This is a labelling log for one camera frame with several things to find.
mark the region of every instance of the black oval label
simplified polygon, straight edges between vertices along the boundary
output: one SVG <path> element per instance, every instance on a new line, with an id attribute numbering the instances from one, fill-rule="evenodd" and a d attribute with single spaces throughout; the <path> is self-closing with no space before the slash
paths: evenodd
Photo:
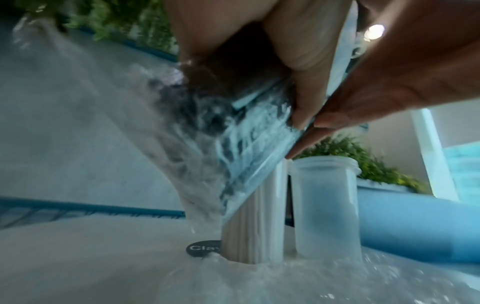
<path id="1" fill-rule="evenodd" d="M 220 253 L 220 241 L 201 241 L 188 245 L 186 252 L 193 257 L 204 257 L 210 252 Z"/>

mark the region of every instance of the wooden stick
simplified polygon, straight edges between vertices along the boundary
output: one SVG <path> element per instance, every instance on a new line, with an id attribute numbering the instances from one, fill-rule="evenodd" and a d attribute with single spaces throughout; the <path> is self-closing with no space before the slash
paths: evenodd
<path id="1" fill-rule="evenodd" d="M 246 264 L 283 261 L 287 181 L 282 161 L 224 225 L 223 257 Z"/>

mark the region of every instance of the wire rack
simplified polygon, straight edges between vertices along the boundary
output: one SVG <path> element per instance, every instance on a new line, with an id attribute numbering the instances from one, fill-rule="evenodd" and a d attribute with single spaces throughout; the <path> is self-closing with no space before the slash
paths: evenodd
<path id="1" fill-rule="evenodd" d="M 90 216 L 93 214 L 105 216 L 185 218 L 185 212 L 177 210 L 131 208 L 0 197 L 0 229 L 53 222 L 61 219 Z"/>

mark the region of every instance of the hand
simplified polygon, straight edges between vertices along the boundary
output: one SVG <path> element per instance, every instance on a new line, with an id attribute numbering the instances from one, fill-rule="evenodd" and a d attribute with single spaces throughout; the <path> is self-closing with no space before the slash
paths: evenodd
<path id="1" fill-rule="evenodd" d="M 287 158 L 344 127 L 480 96 L 479 1 L 394 1 L 378 22 L 385 25 L 385 35 Z"/>
<path id="2" fill-rule="evenodd" d="M 212 53 L 243 26 L 261 21 L 278 57 L 292 69 L 292 123 L 307 126 L 326 98 L 337 41 L 352 0 L 164 0 L 180 59 Z"/>

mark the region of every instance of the green plant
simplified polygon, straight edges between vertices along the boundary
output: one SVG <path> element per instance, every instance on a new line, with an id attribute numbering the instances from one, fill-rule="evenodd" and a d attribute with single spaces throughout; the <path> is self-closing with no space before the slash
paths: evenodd
<path id="1" fill-rule="evenodd" d="M 353 158 L 361 169 L 359 178 L 406 186 L 416 193 L 423 192 L 424 185 L 421 182 L 411 176 L 401 174 L 396 168 L 387 167 L 381 158 L 373 156 L 352 137 L 328 137 L 305 150 L 297 158 L 321 155 Z"/>
<path id="2" fill-rule="evenodd" d="M 32 14 L 58 16 L 70 8 L 69 28 L 83 26 L 95 32 L 94 38 L 116 39 L 136 32 L 136 41 L 169 51 L 176 43 L 162 0 L 14 0 L 17 7 Z"/>

